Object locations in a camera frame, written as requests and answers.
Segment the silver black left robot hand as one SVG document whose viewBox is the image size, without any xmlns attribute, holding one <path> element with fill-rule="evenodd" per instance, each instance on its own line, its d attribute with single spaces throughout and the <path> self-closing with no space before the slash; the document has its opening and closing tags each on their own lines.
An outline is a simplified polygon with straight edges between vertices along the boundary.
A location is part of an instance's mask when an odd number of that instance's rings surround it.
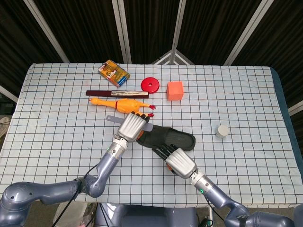
<svg viewBox="0 0 303 227">
<path fill-rule="evenodd" d="M 137 140 L 139 134 L 149 120 L 149 116 L 146 116 L 145 114 L 139 115 L 134 112 L 129 113 L 119 126 L 116 137 L 123 138 L 127 142 Z"/>
</svg>

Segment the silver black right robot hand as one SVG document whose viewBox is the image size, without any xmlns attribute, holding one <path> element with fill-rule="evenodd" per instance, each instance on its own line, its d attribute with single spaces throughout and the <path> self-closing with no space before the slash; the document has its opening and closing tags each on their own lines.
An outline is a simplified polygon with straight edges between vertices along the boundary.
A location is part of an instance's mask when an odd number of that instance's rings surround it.
<svg viewBox="0 0 303 227">
<path fill-rule="evenodd" d="M 197 165 L 194 160 L 182 148 L 174 144 L 163 144 L 152 150 L 164 160 L 172 173 L 183 179 L 190 178 L 197 171 Z"/>
</svg>

